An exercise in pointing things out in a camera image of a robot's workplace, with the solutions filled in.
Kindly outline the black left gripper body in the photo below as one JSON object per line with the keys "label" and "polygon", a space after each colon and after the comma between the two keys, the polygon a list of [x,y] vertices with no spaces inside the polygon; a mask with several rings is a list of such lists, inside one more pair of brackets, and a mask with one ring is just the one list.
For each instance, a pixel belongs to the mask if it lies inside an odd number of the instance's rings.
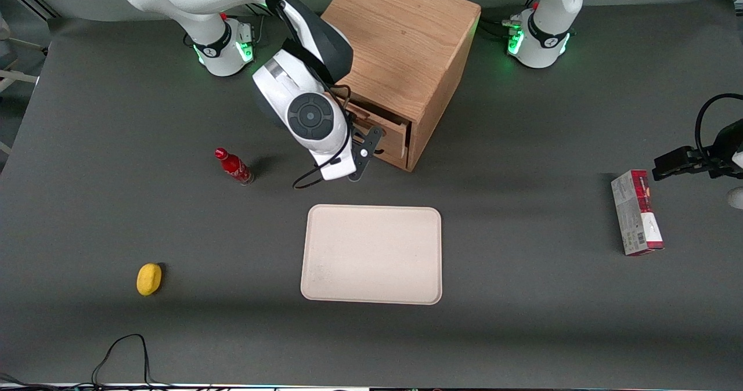
{"label": "black left gripper body", "polygon": [[706,147],[706,153],[711,161],[708,174],[711,179],[728,176],[733,179],[742,179],[741,166],[733,161],[733,156],[741,152],[742,119],[724,127],[717,134],[714,142]]}

